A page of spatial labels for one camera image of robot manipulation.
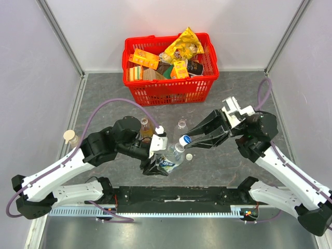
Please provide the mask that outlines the small white bottle cap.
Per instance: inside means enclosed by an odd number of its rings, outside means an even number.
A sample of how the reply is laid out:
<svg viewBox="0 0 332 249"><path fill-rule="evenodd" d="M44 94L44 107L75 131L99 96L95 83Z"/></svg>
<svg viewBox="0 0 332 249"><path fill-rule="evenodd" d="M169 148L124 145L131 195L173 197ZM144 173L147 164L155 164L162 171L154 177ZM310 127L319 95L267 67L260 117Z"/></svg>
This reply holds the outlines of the small white bottle cap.
<svg viewBox="0 0 332 249"><path fill-rule="evenodd" d="M188 161L192 160L192 159L193 159L193 155L192 155L192 154L187 154L187 155L186 155L186 159L187 159Z"/></svg>

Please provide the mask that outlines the clear bottle blue cap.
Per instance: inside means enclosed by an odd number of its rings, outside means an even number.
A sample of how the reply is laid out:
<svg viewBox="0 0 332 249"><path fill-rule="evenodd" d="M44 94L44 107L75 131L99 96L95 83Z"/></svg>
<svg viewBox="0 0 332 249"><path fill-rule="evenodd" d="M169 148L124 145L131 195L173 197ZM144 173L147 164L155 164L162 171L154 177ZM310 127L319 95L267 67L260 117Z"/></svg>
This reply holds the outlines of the clear bottle blue cap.
<svg viewBox="0 0 332 249"><path fill-rule="evenodd" d="M160 157L159 166L168 174L183 163L185 159L185 144L173 143L168 146L166 152Z"/></svg>

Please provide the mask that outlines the clear plastic bottle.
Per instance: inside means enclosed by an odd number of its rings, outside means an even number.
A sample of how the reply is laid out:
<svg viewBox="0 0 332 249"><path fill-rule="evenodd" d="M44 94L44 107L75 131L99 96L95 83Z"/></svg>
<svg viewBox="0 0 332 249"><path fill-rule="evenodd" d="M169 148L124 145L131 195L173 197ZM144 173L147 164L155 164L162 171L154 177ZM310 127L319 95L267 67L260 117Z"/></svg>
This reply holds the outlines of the clear plastic bottle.
<svg viewBox="0 0 332 249"><path fill-rule="evenodd" d="M177 143L178 140L183 136L186 135L186 133L188 132L188 127L187 127L187 123L186 120L181 119L178 121L177 125L174 128L174 132L173 132L173 142Z"/></svg>

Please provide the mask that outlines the yellow tea bottle red label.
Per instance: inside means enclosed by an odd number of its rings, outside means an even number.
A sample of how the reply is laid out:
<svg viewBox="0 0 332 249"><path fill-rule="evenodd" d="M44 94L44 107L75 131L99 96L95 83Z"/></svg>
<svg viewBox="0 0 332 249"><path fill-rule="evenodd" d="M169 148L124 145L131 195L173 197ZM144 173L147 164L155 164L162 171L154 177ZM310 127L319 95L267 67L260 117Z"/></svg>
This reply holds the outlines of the yellow tea bottle red label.
<svg viewBox="0 0 332 249"><path fill-rule="evenodd" d="M152 138L154 134L153 123L148 117L141 118L140 136L142 139Z"/></svg>

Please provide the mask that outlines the blue white bottle cap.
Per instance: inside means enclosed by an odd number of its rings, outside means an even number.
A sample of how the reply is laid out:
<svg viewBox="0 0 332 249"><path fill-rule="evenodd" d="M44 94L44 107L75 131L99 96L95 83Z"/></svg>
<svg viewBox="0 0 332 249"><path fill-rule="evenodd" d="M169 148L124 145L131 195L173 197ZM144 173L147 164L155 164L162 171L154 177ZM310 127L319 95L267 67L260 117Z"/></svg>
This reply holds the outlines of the blue white bottle cap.
<svg viewBox="0 0 332 249"><path fill-rule="evenodd" d="M191 143L191 138L188 135L183 135L179 138L178 142L185 147L186 145Z"/></svg>

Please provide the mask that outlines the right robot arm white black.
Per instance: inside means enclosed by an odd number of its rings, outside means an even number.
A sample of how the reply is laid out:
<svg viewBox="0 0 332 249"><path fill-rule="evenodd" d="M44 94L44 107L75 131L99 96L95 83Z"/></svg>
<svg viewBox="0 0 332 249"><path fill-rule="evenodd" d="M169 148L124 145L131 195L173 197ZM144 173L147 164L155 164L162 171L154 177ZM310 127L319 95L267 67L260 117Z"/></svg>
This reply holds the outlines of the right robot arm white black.
<svg viewBox="0 0 332 249"><path fill-rule="evenodd" d="M240 185L243 204L263 202L295 217L311 234L321 237L331 227L331 189L314 180L289 160L272 141L278 134L276 116L252 107L245 110L212 111L187 132L196 139L186 147L212 148L235 138L240 154L262 167L288 190L271 187L248 177Z"/></svg>

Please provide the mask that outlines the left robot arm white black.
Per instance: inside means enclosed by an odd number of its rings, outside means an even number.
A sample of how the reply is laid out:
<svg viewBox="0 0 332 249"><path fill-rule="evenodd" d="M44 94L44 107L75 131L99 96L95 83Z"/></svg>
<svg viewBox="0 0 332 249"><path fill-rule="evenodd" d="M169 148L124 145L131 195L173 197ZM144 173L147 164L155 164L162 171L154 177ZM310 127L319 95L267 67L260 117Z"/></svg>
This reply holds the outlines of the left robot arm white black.
<svg viewBox="0 0 332 249"><path fill-rule="evenodd" d="M155 129L148 143L140 141L141 122L125 116L113 126L94 132L83 139L70 153L48 168L31 176L16 175L12 187L17 193L18 216L36 219L51 210L77 202L113 204L114 189L107 177L78 185L66 186L73 177L115 160L118 154L140 160L144 172L152 169L156 152L165 149L164 128Z"/></svg>

